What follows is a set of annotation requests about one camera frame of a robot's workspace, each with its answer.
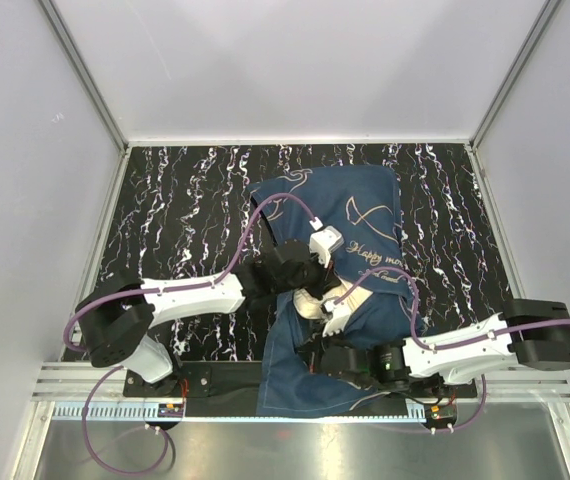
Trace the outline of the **cream pillow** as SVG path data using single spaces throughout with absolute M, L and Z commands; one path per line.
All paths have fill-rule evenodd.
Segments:
M 293 303 L 296 312 L 308 320 L 320 320 L 323 318 L 322 305 L 334 298 L 342 297 L 351 289 L 353 284 L 347 280 L 339 279 L 340 285 L 331 288 L 321 299 L 316 299 L 307 290 L 299 289 L 293 293 Z M 355 312 L 373 292 L 361 286 L 357 286 L 345 299 L 344 303 Z

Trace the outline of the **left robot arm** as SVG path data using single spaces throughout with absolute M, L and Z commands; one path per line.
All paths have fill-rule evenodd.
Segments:
M 76 309 L 91 365 L 124 367 L 158 395 L 173 394 L 181 372 L 148 331 L 179 318 L 262 311 L 278 295 L 297 290 L 321 300 L 340 285 L 332 255 L 343 241 L 328 233 L 317 232 L 308 243 L 287 240 L 228 273 L 179 280 L 118 277 L 114 292 L 97 291 Z

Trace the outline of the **blue embroidered pillowcase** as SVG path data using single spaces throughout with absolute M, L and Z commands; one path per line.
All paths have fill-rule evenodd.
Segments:
M 422 320 L 411 314 L 413 295 L 398 275 L 402 257 L 402 215 L 397 175 L 390 167 L 354 165 L 295 170 L 249 187 L 254 204 L 273 194 L 278 201 L 263 211 L 277 242 L 309 241 L 309 217 L 333 226 L 343 236 L 334 253 L 340 279 L 373 294 L 355 311 L 344 337 L 358 349 L 369 349 L 409 336 Z M 311 333 L 310 320 L 294 307 L 293 293 L 277 299 L 275 321 L 266 337 L 259 416 L 316 418 L 337 415 L 349 406 L 379 396 L 324 375 L 312 374 L 297 353 Z

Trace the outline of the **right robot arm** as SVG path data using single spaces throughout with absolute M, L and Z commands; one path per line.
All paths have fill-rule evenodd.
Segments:
M 358 389 L 444 397 L 454 386 L 521 365 L 570 370 L 570 314 L 562 302 L 512 299 L 472 326 L 358 349 L 342 335 L 315 334 L 297 353 L 314 374 Z

